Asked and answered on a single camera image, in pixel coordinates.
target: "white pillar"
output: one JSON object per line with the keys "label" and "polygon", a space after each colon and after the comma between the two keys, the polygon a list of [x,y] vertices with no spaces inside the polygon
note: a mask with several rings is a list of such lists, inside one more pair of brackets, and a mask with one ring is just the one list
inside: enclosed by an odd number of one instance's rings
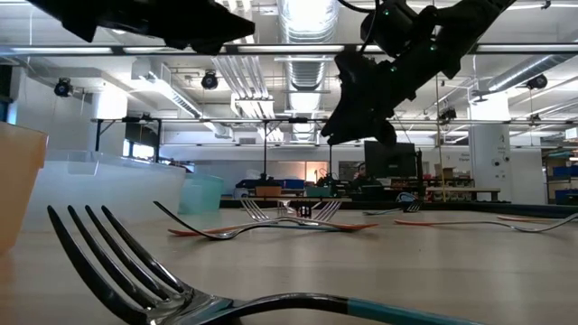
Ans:
{"label": "white pillar", "polygon": [[[487,96],[484,102],[471,102],[472,120],[509,120],[505,93]],[[470,128],[471,171],[478,188],[500,189],[500,200],[512,200],[512,169],[508,125],[473,125]],[[478,200],[490,200],[479,194]]]}
{"label": "white pillar", "polygon": [[[115,88],[114,86],[110,86],[103,92],[94,94],[92,105],[95,107],[96,111],[95,118],[123,118],[126,116],[128,99],[126,98],[125,92]],[[102,130],[107,126],[108,123],[103,123]],[[100,136],[99,151],[102,153],[113,154],[115,156],[122,156],[125,132],[126,125],[124,123],[114,123]]]}

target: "teal bucket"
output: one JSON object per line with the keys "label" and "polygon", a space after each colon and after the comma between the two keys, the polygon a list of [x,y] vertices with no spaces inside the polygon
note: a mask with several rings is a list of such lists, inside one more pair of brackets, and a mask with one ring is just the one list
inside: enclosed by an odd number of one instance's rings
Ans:
{"label": "teal bucket", "polygon": [[187,174],[181,190],[179,214],[198,215],[219,211],[223,180],[219,177]]}

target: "person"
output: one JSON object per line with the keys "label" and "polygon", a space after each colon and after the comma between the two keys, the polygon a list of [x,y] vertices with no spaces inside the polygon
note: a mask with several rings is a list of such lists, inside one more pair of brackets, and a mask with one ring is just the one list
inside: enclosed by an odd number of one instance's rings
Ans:
{"label": "person", "polygon": [[381,183],[375,177],[368,175],[365,163],[362,162],[358,166],[358,172],[354,176],[351,188],[353,190],[361,190],[362,186],[367,185],[381,185]]}

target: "black fork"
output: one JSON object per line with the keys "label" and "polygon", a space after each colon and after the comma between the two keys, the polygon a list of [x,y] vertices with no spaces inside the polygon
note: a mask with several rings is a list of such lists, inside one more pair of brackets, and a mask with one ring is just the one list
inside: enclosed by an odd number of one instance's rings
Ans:
{"label": "black fork", "polygon": [[106,207],[102,207],[103,213],[113,228],[123,238],[136,257],[141,260],[145,268],[154,274],[156,278],[160,279],[159,282],[133,260],[107,232],[92,209],[87,206],[86,211],[96,225],[98,232],[135,278],[134,280],[125,274],[102,249],[97,240],[85,228],[75,209],[69,206],[68,211],[102,268],[108,273],[112,281],[139,307],[127,302],[103,278],[100,271],[86,258],[70,236],[59,215],[49,206],[48,214],[52,226],[66,255],[84,283],[97,298],[118,318],[129,324],[204,325],[224,320],[234,320],[249,314],[289,308],[331,311],[390,324],[477,324],[467,320],[457,320],[427,312],[411,311],[322,293],[284,293],[258,298],[249,302],[234,301],[207,294],[192,288],[171,274],[128,233]]}

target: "computer monitor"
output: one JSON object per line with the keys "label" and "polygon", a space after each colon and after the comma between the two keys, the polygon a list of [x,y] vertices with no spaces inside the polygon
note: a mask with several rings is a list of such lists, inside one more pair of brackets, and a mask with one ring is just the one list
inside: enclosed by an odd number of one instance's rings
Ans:
{"label": "computer monitor", "polygon": [[415,145],[386,147],[377,141],[366,141],[365,164],[367,174],[376,178],[416,176]]}

